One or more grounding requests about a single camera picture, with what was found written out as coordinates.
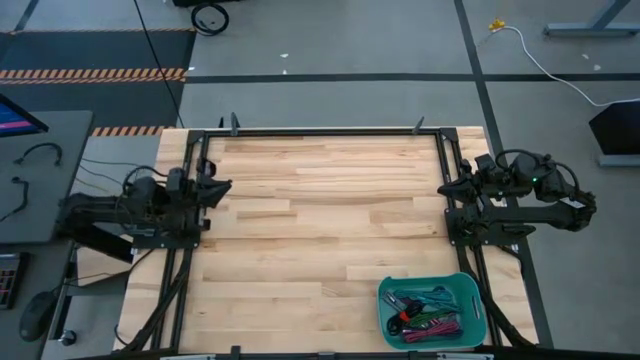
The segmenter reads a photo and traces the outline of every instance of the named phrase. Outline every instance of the computer monitor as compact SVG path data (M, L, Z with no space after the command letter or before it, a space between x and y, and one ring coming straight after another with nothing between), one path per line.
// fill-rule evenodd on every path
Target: computer monitor
M47 132L49 127L0 94L0 137Z

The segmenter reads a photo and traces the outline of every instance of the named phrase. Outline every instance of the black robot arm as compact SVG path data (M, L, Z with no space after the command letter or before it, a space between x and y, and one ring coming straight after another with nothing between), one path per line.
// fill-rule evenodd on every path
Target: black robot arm
M531 224L549 224L555 228L578 231L585 228L596 212L593 194L580 190L575 174L551 156L521 152L511 165L496 164L490 155L476 158L473 173L463 160L459 179L445 184L438 193L462 202L461 209L446 212L449 236L462 243L506 245L533 232ZM499 160L505 153L499 154ZM558 167L569 171L573 184L565 181ZM531 192L536 199L553 203L543 207L496 206L492 199L524 197Z
M198 221L199 208L215 208L231 189L231 180L213 179L212 167L212 175L199 175L197 180L174 168L165 186L152 177L125 182L120 196L73 194L62 205L58 230L75 237L95 223L114 223L125 232L152 231L134 237L135 247L193 247L200 232L209 229L208 221Z

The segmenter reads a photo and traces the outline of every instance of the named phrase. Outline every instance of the plastic bin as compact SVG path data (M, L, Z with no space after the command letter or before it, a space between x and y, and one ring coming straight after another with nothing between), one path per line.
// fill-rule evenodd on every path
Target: plastic bin
M387 320L397 311L382 300L386 291L421 290L431 291L436 286L444 286L453 295L455 303L460 306L461 313L458 321L463 334L459 338L433 337L428 341L406 343L400 335L391 336L387 332ZM434 350L471 348L482 344L487 334L487 320L485 318L478 286L465 273L455 273L449 276L402 278L387 277L378 287L378 319L380 330L387 343L398 350Z

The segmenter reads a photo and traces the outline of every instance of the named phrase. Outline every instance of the butcher block table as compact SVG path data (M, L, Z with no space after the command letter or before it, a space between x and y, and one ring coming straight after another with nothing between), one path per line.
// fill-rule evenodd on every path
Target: butcher block table
M481 127L457 131L463 158L489 152ZM182 166L187 134L163 132L160 172ZM207 212L211 230L193 253L182 354L226 354L233 345L243 353L394 351L378 329L380 280L458 271L433 136L217 137L208 158L233 188ZM125 341L157 305L166 251L129 278L118 326ZM489 246L484 256L494 300L536 342L518 260Z

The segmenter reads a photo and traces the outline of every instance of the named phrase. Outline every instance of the wheel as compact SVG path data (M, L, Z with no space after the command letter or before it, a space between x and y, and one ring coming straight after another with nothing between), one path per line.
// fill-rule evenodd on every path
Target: wheel
M222 14L223 23L219 25L219 22L209 21L208 23L202 20L202 14L200 18L198 18L198 14L205 9L214 9L215 12ZM201 35L204 36L215 36L227 29L229 26L229 13L220 5L215 3L204 3L196 6L191 11L191 23L198 30Z

